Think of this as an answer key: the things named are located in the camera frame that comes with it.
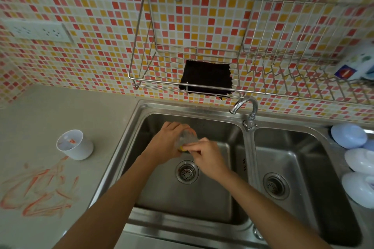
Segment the person's right hand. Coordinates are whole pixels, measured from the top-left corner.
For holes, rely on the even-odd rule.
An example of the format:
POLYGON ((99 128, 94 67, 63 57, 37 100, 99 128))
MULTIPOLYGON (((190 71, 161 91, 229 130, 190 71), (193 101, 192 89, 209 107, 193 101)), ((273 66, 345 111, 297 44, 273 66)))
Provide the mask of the person's right hand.
POLYGON ((194 163, 208 177, 222 184, 224 178, 228 176, 230 170, 216 144, 216 153, 211 156, 201 156, 198 153, 190 153, 194 158, 194 163))

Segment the person's left hand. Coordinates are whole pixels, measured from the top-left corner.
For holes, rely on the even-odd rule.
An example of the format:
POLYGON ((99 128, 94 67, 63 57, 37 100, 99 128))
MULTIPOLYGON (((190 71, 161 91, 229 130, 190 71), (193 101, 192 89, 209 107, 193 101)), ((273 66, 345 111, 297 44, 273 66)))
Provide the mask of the person's left hand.
POLYGON ((179 151, 175 148, 175 141, 180 133, 166 132, 162 130, 151 139, 141 156, 152 165, 161 165, 172 158, 179 156, 179 151))

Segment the clear drinking glass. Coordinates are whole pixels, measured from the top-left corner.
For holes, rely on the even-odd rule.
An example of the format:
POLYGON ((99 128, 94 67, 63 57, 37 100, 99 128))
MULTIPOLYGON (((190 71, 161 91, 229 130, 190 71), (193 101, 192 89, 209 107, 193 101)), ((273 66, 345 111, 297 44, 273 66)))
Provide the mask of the clear drinking glass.
POLYGON ((175 148, 178 150, 180 146, 184 148, 185 145, 190 143, 196 143, 199 141, 197 137, 197 133, 194 129, 186 129, 182 133, 180 133, 179 137, 175 141, 175 148))

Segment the person's right forearm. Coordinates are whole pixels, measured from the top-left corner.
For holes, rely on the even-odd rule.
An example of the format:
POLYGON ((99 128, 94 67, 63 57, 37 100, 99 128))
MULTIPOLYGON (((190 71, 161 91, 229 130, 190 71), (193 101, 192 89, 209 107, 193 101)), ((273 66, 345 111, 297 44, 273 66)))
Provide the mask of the person's right forearm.
POLYGON ((313 230, 230 170, 211 175, 243 208, 272 249, 332 249, 313 230))

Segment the person's left forearm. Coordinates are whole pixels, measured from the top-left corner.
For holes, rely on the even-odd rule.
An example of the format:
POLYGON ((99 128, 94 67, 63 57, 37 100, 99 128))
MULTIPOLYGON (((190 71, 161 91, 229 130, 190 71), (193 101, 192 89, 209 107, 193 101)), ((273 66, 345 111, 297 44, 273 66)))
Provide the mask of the person's left forearm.
POLYGON ((150 175, 168 160, 165 154, 143 152, 52 249, 114 249, 150 175))

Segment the round sink drain strainer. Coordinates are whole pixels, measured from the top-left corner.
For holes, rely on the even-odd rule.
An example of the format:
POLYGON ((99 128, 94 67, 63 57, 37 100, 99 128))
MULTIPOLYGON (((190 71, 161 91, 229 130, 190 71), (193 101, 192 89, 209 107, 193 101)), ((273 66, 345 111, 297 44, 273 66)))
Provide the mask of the round sink drain strainer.
POLYGON ((266 193, 276 200, 285 200, 289 197, 289 184, 278 173, 269 172, 265 174, 263 177, 263 186, 266 193))
POLYGON ((175 175, 177 180, 182 184, 192 184, 199 177, 199 168, 191 160, 181 161, 175 169, 175 175))

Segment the stainless steel double sink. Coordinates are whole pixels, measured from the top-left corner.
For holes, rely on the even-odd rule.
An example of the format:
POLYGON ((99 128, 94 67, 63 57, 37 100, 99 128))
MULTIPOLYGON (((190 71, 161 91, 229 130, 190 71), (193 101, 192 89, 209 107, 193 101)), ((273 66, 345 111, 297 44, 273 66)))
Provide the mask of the stainless steel double sink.
MULTIPOLYGON (((90 207, 131 167, 165 121, 192 127, 216 141, 226 165, 267 198, 313 228, 334 248, 374 249, 374 210, 345 193, 341 177, 351 170, 345 150, 329 136, 332 121, 260 113, 246 131, 246 112, 192 104, 138 101, 90 207), (269 172, 283 176, 289 197, 276 200, 263 186, 269 172)), ((133 208, 124 232, 136 237, 202 248, 267 248, 259 230, 227 190, 199 173, 180 183, 176 166, 189 153, 157 167, 133 208)))

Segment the black cloth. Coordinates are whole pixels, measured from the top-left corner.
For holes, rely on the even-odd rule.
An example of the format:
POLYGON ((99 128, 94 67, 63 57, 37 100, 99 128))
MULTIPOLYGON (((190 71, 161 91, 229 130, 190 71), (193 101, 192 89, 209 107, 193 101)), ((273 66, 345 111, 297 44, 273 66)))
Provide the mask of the black cloth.
POLYGON ((186 60, 180 83, 178 88, 187 90, 189 94, 231 95, 230 64, 186 60))

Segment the chrome sink faucet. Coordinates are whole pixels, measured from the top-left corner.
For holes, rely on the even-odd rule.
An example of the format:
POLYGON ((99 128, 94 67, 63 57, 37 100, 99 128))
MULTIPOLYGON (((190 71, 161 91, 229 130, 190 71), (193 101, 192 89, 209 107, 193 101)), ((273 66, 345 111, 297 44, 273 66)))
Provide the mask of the chrome sink faucet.
POLYGON ((251 129, 257 127, 255 123, 256 114, 258 112, 258 101, 253 96, 244 96, 239 99, 229 110, 232 115, 235 115, 237 111, 246 103, 252 103, 252 111, 247 115, 247 118, 243 121, 243 126, 245 127, 246 131, 250 131, 251 129))

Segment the white plastic cup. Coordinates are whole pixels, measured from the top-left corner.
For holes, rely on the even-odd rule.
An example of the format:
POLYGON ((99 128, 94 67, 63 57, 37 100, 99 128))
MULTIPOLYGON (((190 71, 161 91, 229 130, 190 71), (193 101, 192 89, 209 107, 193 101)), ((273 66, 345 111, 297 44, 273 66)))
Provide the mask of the white plastic cup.
POLYGON ((85 160, 93 153, 94 144, 81 130, 73 129, 58 138, 56 148, 74 160, 85 160))

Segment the pale blue plastic bowl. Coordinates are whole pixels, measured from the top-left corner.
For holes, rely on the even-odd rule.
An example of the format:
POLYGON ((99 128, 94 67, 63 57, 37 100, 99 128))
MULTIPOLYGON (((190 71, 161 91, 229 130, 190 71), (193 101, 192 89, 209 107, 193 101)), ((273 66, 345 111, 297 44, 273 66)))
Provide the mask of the pale blue plastic bowl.
POLYGON ((360 148, 368 140, 364 129, 352 123, 335 124, 330 133, 333 140, 345 149, 360 148))

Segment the white plastic bowl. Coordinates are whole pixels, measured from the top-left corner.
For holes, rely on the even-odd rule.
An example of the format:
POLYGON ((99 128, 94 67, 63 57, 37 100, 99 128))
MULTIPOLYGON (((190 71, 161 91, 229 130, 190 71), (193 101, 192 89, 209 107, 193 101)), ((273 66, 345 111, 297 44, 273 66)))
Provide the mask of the white plastic bowl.
POLYGON ((350 172, 342 176, 343 188, 357 204, 374 209, 374 176, 360 172, 350 172))
POLYGON ((353 171, 374 176, 374 151, 365 148, 349 149, 344 158, 353 171))

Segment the white dish soap bottle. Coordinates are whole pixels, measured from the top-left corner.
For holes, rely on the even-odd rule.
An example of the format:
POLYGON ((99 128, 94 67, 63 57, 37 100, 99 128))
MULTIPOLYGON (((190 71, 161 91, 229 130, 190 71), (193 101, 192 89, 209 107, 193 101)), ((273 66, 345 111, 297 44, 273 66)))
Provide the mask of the white dish soap bottle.
POLYGON ((365 40, 349 49, 334 69, 333 75, 346 81, 374 81, 374 39, 365 40))

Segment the white wall socket panel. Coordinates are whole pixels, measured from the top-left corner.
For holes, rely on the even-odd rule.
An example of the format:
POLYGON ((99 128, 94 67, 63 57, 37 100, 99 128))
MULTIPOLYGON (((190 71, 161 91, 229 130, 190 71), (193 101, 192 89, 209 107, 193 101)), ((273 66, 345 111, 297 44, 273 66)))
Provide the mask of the white wall socket panel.
POLYGON ((0 18, 0 21, 15 38, 73 43, 70 33, 62 22, 17 18, 0 18))

